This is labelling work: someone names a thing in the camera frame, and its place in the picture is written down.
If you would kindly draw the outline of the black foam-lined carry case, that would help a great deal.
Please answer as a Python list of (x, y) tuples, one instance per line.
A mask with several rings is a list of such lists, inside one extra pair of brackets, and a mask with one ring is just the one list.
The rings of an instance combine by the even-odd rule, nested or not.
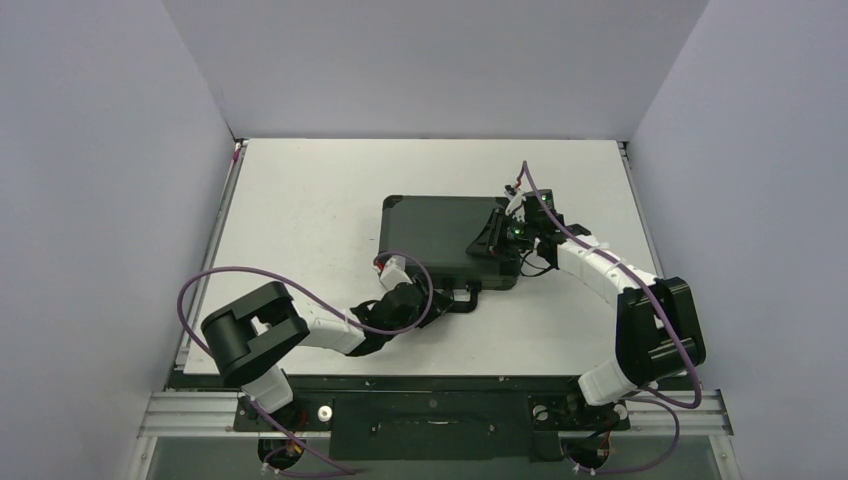
[(399, 251), (429, 272), (437, 310), (470, 313), (483, 290), (506, 291), (518, 280), (520, 258), (472, 256), (493, 211), (505, 197), (389, 195), (382, 203), (378, 251)]

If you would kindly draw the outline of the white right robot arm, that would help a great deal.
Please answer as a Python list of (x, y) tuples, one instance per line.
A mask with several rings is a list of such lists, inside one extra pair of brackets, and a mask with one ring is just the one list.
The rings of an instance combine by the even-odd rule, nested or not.
[(691, 373), (706, 359), (694, 298), (679, 277), (663, 279), (611, 253), (579, 224), (567, 225), (549, 189), (514, 191), (496, 207), (467, 254), (511, 262), (534, 252), (554, 270), (571, 275), (616, 314), (612, 357), (578, 379), (564, 400), (566, 418), (588, 427), (604, 404), (654, 381)]

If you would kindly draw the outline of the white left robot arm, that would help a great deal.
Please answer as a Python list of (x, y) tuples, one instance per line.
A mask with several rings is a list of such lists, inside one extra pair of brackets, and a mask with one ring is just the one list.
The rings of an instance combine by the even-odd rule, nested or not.
[(389, 331), (422, 328), (452, 306), (451, 296), (429, 295), (420, 282), (400, 283), (340, 319), (315, 304), (297, 304), (283, 283), (270, 282), (207, 316), (201, 331), (224, 385), (256, 401), (272, 429), (285, 430), (297, 420), (299, 405), (278, 363), (295, 347), (370, 355), (394, 338)]

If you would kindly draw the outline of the black robot base mount plate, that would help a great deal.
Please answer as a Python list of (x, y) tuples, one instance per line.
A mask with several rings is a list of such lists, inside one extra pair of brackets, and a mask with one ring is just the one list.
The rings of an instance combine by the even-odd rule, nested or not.
[(574, 376), (293, 375), (289, 383), (294, 399), (278, 411), (256, 410), (240, 388), (211, 374), (173, 371), (167, 386), (235, 395), (225, 417), (230, 428), (258, 434), (260, 454), (271, 454), (277, 466), (302, 452), (290, 434), (325, 437), (329, 457), (339, 462), (589, 459), (653, 399), (630, 394), (590, 406)]

